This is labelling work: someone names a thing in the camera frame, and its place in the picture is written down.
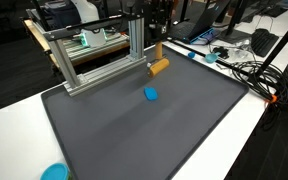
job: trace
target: computer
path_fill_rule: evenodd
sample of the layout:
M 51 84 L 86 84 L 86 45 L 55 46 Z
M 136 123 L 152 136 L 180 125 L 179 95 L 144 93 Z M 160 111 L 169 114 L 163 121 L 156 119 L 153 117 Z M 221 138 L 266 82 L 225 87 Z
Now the computer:
M 172 27 L 169 32 L 169 37 L 184 42 L 193 44 L 199 36 L 208 33 L 211 25 L 216 18 L 222 13 L 230 0 L 217 0 L 210 4 L 196 23 L 181 22 Z

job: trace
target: work surface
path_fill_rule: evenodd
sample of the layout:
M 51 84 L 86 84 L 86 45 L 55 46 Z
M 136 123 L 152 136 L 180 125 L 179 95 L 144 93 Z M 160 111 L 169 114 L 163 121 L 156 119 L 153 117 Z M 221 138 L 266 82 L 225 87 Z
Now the work surface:
M 251 24 L 242 23 L 238 29 L 253 32 L 259 17 Z M 273 18 L 272 32 L 282 36 L 288 29 L 288 12 Z M 263 17 L 258 28 L 270 28 L 271 19 Z M 176 51 L 188 51 L 165 43 Z M 208 52 L 207 47 L 191 46 Z M 215 64 L 206 64 L 202 57 L 194 60 L 227 76 L 229 70 L 220 70 Z M 288 44 L 275 58 L 273 64 L 284 70 L 288 64 Z M 174 179 L 222 180 L 229 171 L 249 135 L 265 110 L 264 101 L 249 92 L 219 123 L 203 144 L 184 164 Z M 55 162 L 65 163 L 48 117 L 41 94 L 32 96 L 0 110 L 0 180 L 38 180 L 43 171 Z
M 42 95 L 76 179 L 169 179 L 248 92 L 169 48 L 163 53 L 170 66 L 154 78 L 142 64 L 75 97 L 63 87 Z M 154 59 L 154 49 L 145 55 Z M 156 89 L 156 101 L 145 87 Z

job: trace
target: blue block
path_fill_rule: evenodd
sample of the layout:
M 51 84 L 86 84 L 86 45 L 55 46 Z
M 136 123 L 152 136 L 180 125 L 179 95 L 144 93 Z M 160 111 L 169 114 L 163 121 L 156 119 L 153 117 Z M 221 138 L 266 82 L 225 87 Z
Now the blue block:
M 189 58 L 194 58 L 195 57 L 195 53 L 194 52 L 189 52 L 188 54 L 187 54 L 187 56 L 189 57 Z
M 149 101 L 154 101 L 158 98 L 156 90 L 152 87 L 144 88 L 144 94 Z

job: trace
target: monitor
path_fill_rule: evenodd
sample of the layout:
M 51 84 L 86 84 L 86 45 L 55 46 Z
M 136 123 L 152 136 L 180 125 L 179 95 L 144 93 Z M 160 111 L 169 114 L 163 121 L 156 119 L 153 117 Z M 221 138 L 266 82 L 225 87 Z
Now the monitor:
M 259 8 L 256 8 L 259 3 L 259 0 L 237 0 L 230 24 L 228 28 L 221 33 L 219 39 L 230 44 L 235 44 L 249 38 L 251 36 L 250 34 L 238 31 L 234 29 L 234 27 L 245 19 L 256 15 L 260 11 Z

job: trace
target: cable bundle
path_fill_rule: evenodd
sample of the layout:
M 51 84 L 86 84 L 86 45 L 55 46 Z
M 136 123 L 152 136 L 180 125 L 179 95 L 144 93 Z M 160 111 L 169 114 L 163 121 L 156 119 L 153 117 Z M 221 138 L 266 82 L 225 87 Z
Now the cable bundle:
M 260 73 L 259 77 L 255 73 L 260 68 L 263 62 L 247 61 L 233 63 L 232 65 L 239 70 L 249 72 L 246 77 L 240 71 L 232 71 L 233 75 L 242 83 L 247 84 L 253 91 L 265 99 L 265 101 L 273 105 L 278 110 L 288 110 L 288 79 L 283 75 L 283 72 L 276 66 L 270 65 L 264 72 Z

